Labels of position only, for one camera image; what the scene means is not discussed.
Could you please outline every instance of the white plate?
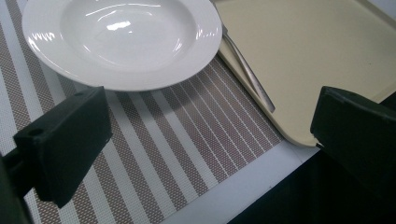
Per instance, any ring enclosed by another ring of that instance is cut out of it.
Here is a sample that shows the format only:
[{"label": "white plate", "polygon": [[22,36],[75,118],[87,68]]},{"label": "white plate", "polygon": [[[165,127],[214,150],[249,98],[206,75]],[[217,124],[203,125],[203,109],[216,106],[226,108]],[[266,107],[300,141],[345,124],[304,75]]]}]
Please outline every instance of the white plate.
[{"label": "white plate", "polygon": [[29,47],[61,75],[114,91],[147,91],[201,71],[221,40],[208,0],[30,0]]}]

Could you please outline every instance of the screw hole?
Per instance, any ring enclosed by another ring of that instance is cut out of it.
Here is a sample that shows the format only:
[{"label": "screw hole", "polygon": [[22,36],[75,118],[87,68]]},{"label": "screw hole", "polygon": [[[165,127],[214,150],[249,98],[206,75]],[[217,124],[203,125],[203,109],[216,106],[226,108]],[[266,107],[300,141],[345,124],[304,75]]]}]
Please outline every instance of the screw hole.
[{"label": "screw hole", "polygon": [[29,135],[36,136],[36,135],[42,134],[43,132],[44,132],[44,130],[42,130],[42,129],[33,129],[32,131],[29,132]]}]

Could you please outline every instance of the fork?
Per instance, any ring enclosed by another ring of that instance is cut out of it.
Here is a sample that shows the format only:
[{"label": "fork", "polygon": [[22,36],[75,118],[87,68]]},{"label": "fork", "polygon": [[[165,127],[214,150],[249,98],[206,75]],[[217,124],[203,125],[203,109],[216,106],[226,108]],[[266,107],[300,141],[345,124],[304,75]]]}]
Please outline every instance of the fork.
[{"label": "fork", "polygon": [[[216,11],[219,14],[218,8],[216,7],[215,2],[213,0],[210,0],[210,2],[213,4],[215,7]],[[256,75],[254,75],[253,70],[251,70],[250,66],[248,65],[248,62],[242,55],[241,51],[238,49],[238,47],[235,45],[233,40],[230,38],[228,35],[228,29],[225,27],[224,22],[221,19],[221,16],[219,14],[220,20],[221,20],[221,26],[222,26],[222,35],[224,39],[228,42],[228,44],[231,46],[233,49],[234,54],[236,54],[238,61],[242,65],[242,68],[244,69],[247,79],[249,80],[250,84],[253,86],[254,91],[258,94],[259,98],[262,100],[262,103],[264,106],[271,112],[274,113],[275,111],[275,106],[272,103],[270,97],[268,96],[267,92],[264,90],[262,87],[262,84],[260,81],[257,79]]]}]

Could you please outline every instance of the striped placemat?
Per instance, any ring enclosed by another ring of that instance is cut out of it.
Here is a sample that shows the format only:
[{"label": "striped placemat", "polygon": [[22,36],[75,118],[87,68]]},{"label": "striped placemat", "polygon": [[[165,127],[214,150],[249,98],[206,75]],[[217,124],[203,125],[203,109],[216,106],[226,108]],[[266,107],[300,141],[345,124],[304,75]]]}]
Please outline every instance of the striped placemat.
[{"label": "striped placemat", "polygon": [[[0,0],[3,155],[18,130],[88,88],[30,51],[21,29],[25,4]],[[64,208],[40,202],[33,190],[26,195],[35,223],[159,223],[282,141],[218,56],[172,87],[106,96],[112,139]]]}]

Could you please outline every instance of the tray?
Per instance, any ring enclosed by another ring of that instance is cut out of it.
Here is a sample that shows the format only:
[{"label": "tray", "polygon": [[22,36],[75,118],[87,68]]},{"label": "tray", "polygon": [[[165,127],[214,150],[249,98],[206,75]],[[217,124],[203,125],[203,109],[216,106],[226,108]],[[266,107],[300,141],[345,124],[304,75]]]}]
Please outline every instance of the tray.
[{"label": "tray", "polygon": [[297,146],[317,143],[309,128],[322,86],[377,103],[396,91],[396,22],[367,1],[218,0],[216,5],[274,113],[263,107],[224,41],[220,56]]}]

